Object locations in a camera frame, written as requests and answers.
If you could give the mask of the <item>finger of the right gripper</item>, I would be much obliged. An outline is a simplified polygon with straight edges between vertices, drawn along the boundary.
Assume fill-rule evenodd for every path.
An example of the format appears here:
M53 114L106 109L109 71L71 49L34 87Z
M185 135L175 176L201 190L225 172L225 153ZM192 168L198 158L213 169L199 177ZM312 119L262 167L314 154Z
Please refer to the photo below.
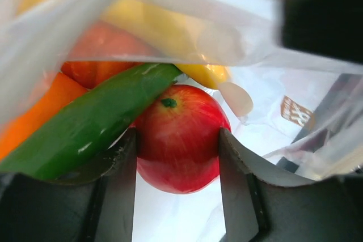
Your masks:
M362 0L283 0L283 47L362 63Z

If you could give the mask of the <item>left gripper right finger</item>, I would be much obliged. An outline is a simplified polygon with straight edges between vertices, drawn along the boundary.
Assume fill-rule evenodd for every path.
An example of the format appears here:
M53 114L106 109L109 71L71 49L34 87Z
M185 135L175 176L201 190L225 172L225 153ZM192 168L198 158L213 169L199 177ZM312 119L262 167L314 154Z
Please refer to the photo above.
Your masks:
M219 135L223 241L361 241L362 176L313 181Z

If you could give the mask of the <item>red fake apple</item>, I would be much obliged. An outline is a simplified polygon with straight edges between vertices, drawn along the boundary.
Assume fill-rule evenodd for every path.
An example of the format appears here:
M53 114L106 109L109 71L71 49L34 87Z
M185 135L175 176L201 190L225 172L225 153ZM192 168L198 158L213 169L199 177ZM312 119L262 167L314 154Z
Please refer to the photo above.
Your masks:
M153 187L188 194L220 174L219 132L230 123L205 91L173 85L134 123L138 135L137 171Z

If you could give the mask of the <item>green fake cucumber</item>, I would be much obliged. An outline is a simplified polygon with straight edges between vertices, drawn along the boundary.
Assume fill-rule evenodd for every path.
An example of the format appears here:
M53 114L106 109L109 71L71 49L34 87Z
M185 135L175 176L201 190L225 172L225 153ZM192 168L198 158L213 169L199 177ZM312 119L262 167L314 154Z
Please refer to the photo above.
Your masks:
M75 99L1 161L2 172L55 179L106 150L182 72L143 64Z

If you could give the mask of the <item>zip bag of fruit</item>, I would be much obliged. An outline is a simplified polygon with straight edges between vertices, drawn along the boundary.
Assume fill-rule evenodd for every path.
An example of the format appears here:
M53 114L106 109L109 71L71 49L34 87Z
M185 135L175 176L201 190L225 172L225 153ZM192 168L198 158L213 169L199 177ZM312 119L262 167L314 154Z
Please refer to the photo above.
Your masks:
M230 133L275 166L313 181L362 166L362 63L283 47L283 0L1 0L1 124L30 109L66 61L200 67ZM162 193L136 169L131 241L223 241L220 177Z

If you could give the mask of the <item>fake orange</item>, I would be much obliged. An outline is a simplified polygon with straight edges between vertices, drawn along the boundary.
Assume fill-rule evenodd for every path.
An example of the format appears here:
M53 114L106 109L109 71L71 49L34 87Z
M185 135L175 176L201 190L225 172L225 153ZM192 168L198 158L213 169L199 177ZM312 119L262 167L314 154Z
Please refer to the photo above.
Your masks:
M63 107L87 92L79 83L57 74L49 90L28 111L10 121L1 132L1 159L24 142Z

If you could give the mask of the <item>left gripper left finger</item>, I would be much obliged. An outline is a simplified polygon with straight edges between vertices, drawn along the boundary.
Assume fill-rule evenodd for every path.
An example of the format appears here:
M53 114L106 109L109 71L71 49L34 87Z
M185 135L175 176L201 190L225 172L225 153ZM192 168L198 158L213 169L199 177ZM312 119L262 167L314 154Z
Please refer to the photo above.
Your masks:
M2 241L131 241L136 131L62 179L1 174Z

